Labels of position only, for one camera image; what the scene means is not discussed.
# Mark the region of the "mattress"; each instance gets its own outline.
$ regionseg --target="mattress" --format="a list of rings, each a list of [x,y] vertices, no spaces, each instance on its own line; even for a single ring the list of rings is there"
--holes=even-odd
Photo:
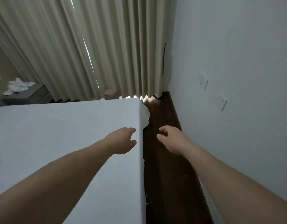
[[[145,223],[148,124],[149,111],[138,99],[0,107],[0,193],[57,158],[134,127],[136,146],[108,159],[64,223]]]

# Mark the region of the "person's right arm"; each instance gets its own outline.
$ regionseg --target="person's right arm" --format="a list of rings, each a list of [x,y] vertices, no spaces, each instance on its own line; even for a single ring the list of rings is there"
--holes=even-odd
[[[287,202],[190,141],[180,130],[163,126],[157,134],[166,148],[193,166],[227,223],[287,223]]]

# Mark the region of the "beige curtain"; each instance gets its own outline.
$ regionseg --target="beige curtain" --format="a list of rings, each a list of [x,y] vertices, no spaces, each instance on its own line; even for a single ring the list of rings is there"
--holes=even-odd
[[[0,44],[55,100],[99,99],[108,88],[160,97],[169,4],[0,0]]]

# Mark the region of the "dark wooden floor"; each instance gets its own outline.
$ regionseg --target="dark wooden floor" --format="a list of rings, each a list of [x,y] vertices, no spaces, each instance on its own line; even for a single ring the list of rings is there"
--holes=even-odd
[[[213,223],[197,175],[183,157],[170,153],[156,138],[164,125],[180,129],[168,93],[144,102],[150,111],[143,130],[146,222]]]

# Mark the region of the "crumpled tissue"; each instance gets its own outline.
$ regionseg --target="crumpled tissue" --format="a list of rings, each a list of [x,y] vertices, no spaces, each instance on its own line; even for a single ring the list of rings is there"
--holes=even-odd
[[[34,82],[23,82],[20,78],[15,78],[15,81],[9,81],[8,82],[8,90],[5,91],[3,94],[4,95],[11,95],[15,92],[21,92],[24,90],[28,90],[29,87],[37,85],[37,83]]]

